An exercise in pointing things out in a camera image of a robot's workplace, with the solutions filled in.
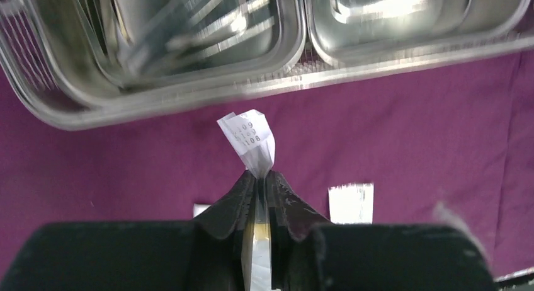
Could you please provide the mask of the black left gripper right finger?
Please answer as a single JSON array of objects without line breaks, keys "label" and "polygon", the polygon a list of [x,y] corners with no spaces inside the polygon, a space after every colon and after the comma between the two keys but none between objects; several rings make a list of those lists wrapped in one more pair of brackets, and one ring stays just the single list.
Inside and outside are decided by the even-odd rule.
[{"label": "black left gripper right finger", "polygon": [[282,290],[495,290],[482,253],[448,225],[333,224],[281,173],[265,181],[273,285]]}]

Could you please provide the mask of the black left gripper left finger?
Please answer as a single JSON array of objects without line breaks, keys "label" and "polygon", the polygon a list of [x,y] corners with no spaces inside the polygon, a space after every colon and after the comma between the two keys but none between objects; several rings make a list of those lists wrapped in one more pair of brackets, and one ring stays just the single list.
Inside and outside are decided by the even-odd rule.
[{"label": "black left gripper left finger", "polygon": [[56,222],[19,250],[2,290],[244,290],[255,179],[191,220]]}]

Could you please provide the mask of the small white sterile packet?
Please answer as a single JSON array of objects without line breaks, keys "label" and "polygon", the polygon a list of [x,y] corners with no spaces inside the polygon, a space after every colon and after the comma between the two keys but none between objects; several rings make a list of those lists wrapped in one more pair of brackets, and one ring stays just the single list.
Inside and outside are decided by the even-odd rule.
[{"label": "small white sterile packet", "polygon": [[193,218],[199,216],[201,213],[203,213],[210,207],[211,207],[210,204],[194,203],[193,204]]}]

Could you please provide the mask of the long white sterile packet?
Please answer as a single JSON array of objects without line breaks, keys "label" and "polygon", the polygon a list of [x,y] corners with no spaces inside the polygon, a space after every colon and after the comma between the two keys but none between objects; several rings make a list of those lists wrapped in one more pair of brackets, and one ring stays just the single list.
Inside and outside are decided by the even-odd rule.
[{"label": "long white sterile packet", "polygon": [[329,217],[335,224],[373,222],[373,183],[351,183],[328,189]]}]

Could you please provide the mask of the purple cloth wrap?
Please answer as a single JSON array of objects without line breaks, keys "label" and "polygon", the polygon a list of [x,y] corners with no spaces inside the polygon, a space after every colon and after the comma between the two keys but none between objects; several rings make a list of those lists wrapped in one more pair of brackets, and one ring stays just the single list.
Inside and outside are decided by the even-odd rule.
[{"label": "purple cloth wrap", "polygon": [[533,52],[80,132],[44,124],[1,78],[1,270],[40,225],[189,219],[243,172],[217,120],[263,112],[275,167],[317,211],[373,183],[374,222],[431,221],[442,203],[496,275],[533,265]]}]

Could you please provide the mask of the perforated steel instrument tray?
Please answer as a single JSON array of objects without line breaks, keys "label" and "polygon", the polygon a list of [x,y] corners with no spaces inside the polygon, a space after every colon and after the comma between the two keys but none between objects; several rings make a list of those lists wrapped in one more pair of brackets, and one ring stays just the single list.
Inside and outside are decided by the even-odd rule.
[{"label": "perforated steel instrument tray", "polygon": [[1,0],[1,66],[86,130],[533,47],[533,0]]}]

